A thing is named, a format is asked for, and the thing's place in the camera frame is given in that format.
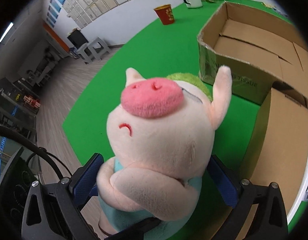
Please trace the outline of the red paper bucket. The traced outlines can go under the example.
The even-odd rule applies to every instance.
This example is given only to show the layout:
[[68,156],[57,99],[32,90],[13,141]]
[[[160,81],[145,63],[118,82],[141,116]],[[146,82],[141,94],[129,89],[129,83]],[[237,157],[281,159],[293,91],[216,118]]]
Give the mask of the red paper bucket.
[[163,25],[173,24],[175,22],[172,7],[170,4],[156,7],[154,8],[154,11]]

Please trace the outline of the large cardboard box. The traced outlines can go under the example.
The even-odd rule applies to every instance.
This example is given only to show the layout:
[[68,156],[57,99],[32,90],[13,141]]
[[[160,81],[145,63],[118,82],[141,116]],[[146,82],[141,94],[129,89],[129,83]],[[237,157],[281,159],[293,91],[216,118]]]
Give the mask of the large cardboard box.
[[199,77],[212,85],[231,69],[232,92],[258,105],[275,88],[308,109],[308,47],[294,25],[263,10],[223,2],[197,36]]

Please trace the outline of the pink pig plush toy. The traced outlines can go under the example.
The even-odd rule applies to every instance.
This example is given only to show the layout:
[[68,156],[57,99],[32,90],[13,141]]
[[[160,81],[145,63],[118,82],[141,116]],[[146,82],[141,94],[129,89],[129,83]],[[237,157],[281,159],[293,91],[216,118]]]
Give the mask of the pink pig plush toy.
[[145,239],[168,239],[185,226],[197,206],[231,88],[227,66],[218,69],[212,97],[184,80],[146,79],[126,70],[120,103],[106,124],[114,155],[97,175],[104,234],[150,217],[160,223]]

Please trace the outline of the black bin with gold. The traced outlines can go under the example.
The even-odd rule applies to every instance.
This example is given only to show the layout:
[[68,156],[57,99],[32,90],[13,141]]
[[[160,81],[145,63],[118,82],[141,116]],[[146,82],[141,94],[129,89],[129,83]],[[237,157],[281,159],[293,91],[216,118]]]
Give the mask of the black bin with gold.
[[88,43],[87,38],[82,34],[79,29],[74,29],[67,38],[74,45],[76,49],[79,49],[85,43]]

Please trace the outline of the cardboard divider insert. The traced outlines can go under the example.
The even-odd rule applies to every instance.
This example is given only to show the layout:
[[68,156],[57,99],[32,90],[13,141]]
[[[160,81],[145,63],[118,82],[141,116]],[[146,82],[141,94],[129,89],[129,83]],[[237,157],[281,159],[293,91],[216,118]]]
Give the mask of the cardboard divider insert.
[[297,197],[308,158],[308,109],[271,89],[258,110],[239,177],[267,186],[276,182],[286,212]]

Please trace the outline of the grey plastic stool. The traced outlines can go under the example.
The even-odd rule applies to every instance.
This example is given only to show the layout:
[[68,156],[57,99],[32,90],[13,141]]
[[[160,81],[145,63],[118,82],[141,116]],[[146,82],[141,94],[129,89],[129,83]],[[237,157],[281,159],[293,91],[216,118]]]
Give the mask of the grey plastic stool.
[[102,56],[106,53],[110,53],[111,49],[101,38],[97,37],[91,42],[83,44],[76,53],[82,58],[83,62],[90,64],[93,59],[97,61],[102,60]]

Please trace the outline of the green table mat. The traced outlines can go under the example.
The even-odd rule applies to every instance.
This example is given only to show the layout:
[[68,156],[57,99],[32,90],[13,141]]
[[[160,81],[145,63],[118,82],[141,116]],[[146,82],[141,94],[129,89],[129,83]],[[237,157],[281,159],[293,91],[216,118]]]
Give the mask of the green table mat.
[[[163,25],[154,21],[106,63],[83,91],[63,124],[80,161],[86,162],[94,152],[102,154],[105,162],[113,157],[107,137],[107,118],[120,103],[128,68],[137,70],[146,79],[166,77],[187,81],[212,97],[213,84],[205,83],[199,77],[197,36],[222,3],[207,4],[199,9],[187,9],[185,5],[180,5],[174,10],[177,17],[175,23]],[[228,168],[236,172],[247,150],[261,105],[232,92],[226,116],[215,132],[211,156],[217,155]],[[305,172],[292,209],[286,212],[288,220],[292,220],[303,200]],[[231,207],[226,206],[205,170],[199,200],[191,218],[168,239],[211,239],[230,211]]]

